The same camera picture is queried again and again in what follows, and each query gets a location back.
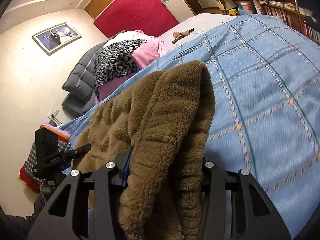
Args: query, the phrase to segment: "metal screw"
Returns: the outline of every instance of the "metal screw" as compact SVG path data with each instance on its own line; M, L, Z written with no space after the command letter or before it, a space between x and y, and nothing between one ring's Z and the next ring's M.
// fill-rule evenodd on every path
M73 177L78 176L79 173L80 173L79 170L72 170L72 171L70 172L71 176L73 176Z
M107 167L108 169L112 169L112 168L114 168L115 166L116 166L116 164L113 163L113 162L109 162L109 163L106 164L106 167Z
M206 163L204 163L204 166L211 169L211 168L213 168L214 164L212 162L206 162Z
M246 169L242 169L240 172L241 172L241 174L244 175L244 176L248 176L249 173L250 173L250 172L249 172L248 170L246 170Z

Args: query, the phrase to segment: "plaid cloth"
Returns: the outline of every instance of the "plaid cloth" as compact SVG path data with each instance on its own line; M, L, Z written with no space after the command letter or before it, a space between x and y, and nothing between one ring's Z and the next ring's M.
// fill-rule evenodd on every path
M294 238L320 201L319 53L317 44L279 18L235 17L160 57L60 129L72 132L74 147L93 112L131 84L201 60L216 99L206 160L228 171L249 169Z
M68 142L58 140L58 151L59 152L67 151L69 149L70 149L70 144ZM37 164L36 141L34 141L32 147L31 147L29 157L28 157L27 161L25 162L24 169L25 169L26 174L28 174L33 180L35 180L39 183L42 183L45 181L44 179L38 179L35 176L33 176L32 169L36 164Z

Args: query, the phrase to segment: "red headboard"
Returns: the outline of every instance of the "red headboard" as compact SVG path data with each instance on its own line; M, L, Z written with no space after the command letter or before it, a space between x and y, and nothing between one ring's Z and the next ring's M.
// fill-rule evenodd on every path
M107 37L123 30L159 37L177 24L161 0L115 0L94 22Z

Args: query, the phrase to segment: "wedding photo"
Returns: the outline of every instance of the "wedding photo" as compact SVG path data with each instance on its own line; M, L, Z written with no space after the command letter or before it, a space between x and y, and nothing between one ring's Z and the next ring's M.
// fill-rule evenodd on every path
M51 55L80 37L81 35L68 23L50 27L32 36L48 55Z

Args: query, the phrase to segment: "pink towel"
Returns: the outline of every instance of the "pink towel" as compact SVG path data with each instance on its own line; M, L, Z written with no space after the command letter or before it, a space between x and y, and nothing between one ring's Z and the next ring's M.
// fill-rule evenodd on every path
M160 58L167 53L164 47L164 42L159 40L157 37L151 37L145 35L143 31L133 31L134 40L147 40L146 43L139 46L131 55L133 60L137 64L137 72ZM98 87L100 100L110 96L124 81L132 77L134 73L124 77L115 78L110 82Z

